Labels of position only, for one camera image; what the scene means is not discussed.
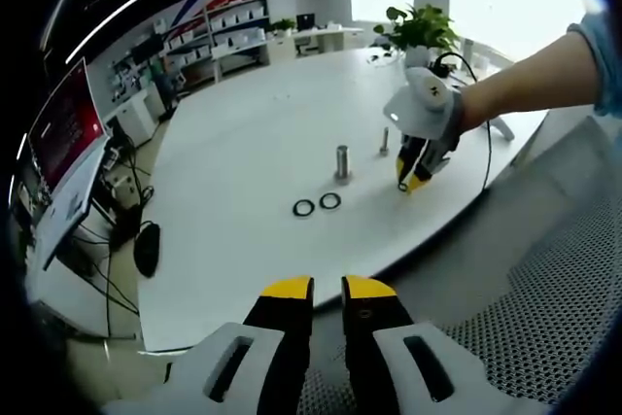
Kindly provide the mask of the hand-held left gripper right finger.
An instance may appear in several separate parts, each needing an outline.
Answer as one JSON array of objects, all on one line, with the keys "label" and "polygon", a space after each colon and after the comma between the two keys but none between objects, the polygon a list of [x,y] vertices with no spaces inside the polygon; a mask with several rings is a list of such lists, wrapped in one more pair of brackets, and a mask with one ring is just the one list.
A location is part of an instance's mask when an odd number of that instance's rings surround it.
[{"label": "hand-held left gripper right finger", "polygon": [[397,293],[342,278],[346,366],[362,414],[509,414],[513,399],[483,363],[430,323],[416,324]]}]

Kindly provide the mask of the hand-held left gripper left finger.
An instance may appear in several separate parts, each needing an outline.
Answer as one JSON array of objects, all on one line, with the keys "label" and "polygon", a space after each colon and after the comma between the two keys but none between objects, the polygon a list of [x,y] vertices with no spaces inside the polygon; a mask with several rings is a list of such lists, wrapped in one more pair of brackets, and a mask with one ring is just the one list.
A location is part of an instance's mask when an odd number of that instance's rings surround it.
[{"label": "hand-held left gripper left finger", "polygon": [[181,356],[164,414],[295,414],[310,360],[314,280],[265,288],[241,324],[226,323]]}]

